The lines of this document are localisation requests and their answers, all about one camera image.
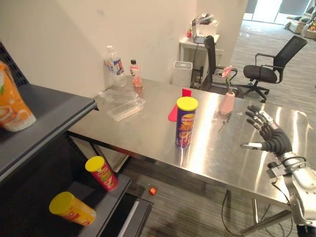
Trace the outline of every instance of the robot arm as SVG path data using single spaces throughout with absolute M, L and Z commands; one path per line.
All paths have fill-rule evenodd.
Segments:
M 243 143 L 241 147 L 273 152 L 281 164 L 271 162 L 267 173 L 270 178 L 283 176 L 290 193 L 290 205 L 299 236 L 315 236 L 316 230 L 316 172 L 304 157 L 292 152 L 289 138 L 265 111 L 248 106 L 247 121 L 263 137 L 262 143 Z

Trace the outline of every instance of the yellow lid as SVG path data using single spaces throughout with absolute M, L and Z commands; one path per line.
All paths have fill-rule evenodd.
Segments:
M 198 107 L 198 101 L 195 98 L 185 96 L 177 100 L 177 106 L 183 111 L 193 111 Z
M 86 163 L 85 163 L 85 169 L 89 172 L 95 172 L 99 169 L 101 169 L 104 165 L 105 161 L 103 157 L 96 156 L 91 157 Z
M 49 211 L 55 215 L 63 214 L 69 210 L 74 195 L 69 192 L 62 192 L 56 195 L 49 204 Z

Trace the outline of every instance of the red pringles can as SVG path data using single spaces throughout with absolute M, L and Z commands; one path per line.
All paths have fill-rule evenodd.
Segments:
M 85 163 L 85 169 L 89 171 L 107 191 L 112 191 L 118 185 L 118 179 L 103 157 L 91 157 Z
M 194 117 L 198 107 L 198 101 L 192 97 L 181 97 L 177 100 L 177 130 L 176 145 L 185 148 L 190 144 Z

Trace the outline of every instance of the pringles can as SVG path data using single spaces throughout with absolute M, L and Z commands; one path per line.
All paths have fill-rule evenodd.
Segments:
M 107 191 L 112 191 L 118 185 L 118 179 L 103 157 L 91 157 L 85 163 L 85 169 L 89 171 Z
M 90 225 L 96 217 L 94 209 L 69 192 L 56 195 L 49 204 L 49 211 L 82 226 Z
M 177 100 L 177 106 L 176 145 L 185 148 L 190 144 L 198 101 L 195 98 L 185 96 Z

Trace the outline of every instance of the purple pringles can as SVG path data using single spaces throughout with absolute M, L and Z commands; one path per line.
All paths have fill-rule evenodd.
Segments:
M 185 96 L 177 100 L 177 106 L 176 145 L 185 148 L 190 144 L 198 101 L 195 98 Z

